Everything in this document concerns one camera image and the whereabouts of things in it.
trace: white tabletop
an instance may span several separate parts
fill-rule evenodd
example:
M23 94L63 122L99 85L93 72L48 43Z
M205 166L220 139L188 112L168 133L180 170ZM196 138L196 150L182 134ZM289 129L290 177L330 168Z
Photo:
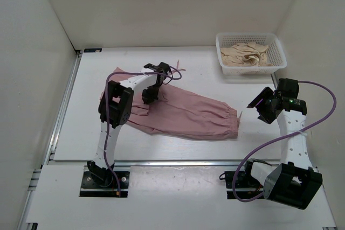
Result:
M145 64L166 62L176 66L180 60L182 80L172 85L199 95L226 102L242 111L236 140L193 141L172 136L150 136L123 126L115 149L115 160L218 160L242 159L255 147L279 134L276 122L268 125L257 119L255 109L246 106L266 86L274 88L270 76L226 78L221 71L215 47L103 48L99 53L84 53L60 132L57 161L86 161L96 152L100 136L99 97L109 73L116 67L137 72ZM280 159L276 143L260 150L255 158Z
M208 167L132 167L128 198L79 197L78 165L47 165L39 177L27 222L37 230L265 229L334 227L323 187L304 210L269 200L226 199L226 170Z

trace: purple cable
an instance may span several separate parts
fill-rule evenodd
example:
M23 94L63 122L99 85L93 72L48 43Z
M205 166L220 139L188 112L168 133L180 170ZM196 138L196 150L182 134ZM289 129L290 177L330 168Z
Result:
M315 83L315 82L310 82L310 81L298 81L298 83L309 83L311 85L316 85L316 86L319 86L323 89L325 89L327 92L329 92L333 98L333 106L332 106L332 109L330 110L330 112L325 116L323 117L322 119L310 124L309 126L306 126L305 128L301 129L300 131L303 132L303 131L306 131L318 124L320 124L321 122L325 121L326 119L328 119L331 114L334 112L335 110L335 107L336 107L336 97L334 95L334 93L328 89L326 86L323 86L319 83ZM237 176L238 176L238 173L239 173L239 170L241 169L241 167L244 165L244 163L248 160L248 158L250 158L254 153L256 153L257 151L259 151L260 149L272 144L272 143L275 143L277 141L280 141L280 140L284 140L286 138L289 138L289 137L293 137L293 136L296 136L300 134L300 132L294 132L294 133L291 133L291 134L288 134L288 135L285 135L285 136L282 136L282 137L278 137L278 138L275 138L271 141L268 141L266 142L265 144L262 144L260 146L258 146L257 148L255 148L253 151L251 151L248 155L246 155L245 158L243 158L243 160L240 162L240 164L238 165L236 171L235 171L235 174L233 175L233 178L232 178L232 193L233 195L235 196L236 199L238 199L239 201L241 202L251 202L253 200L256 200L258 198L260 198L261 196L263 196L264 194L263 193L260 193L259 195L256 195L255 197L253 198L250 198L250 199L241 199L240 197L237 196L237 193L236 193L236 186L235 186L235 183L236 183L236 180L237 180Z
M103 156L104 156L104 161L106 162L106 165L108 167L108 169L110 170L110 172L115 176L116 179L116 183L118 184L118 193L119 193L119 197L121 196L121 188L120 188L120 181L119 178L117 176L117 174L114 172L114 170L111 168L111 166L108 163L108 159L107 159L107 143L108 143L108 138L109 138L109 131L110 131L110 121L109 121L109 101L108 101L108 83L110 80L110 77L112 77L113 75L118 75L118 74L122 74L122 75L164 75L166 78L169 78L171 80L179 80L182 78L182 74L181 72L174 68L171 67L173 70L175 70L180 77L179 78L173 78L172 76L166 75L164 73L160 73L160 72L137 72L137 73L130 73L130 72L113 72L111 73L106 80L106 88L105 88L105 99L106 99L106 115L107 115L107 135L106 135L106 139L104 141L104 148L103 148Z

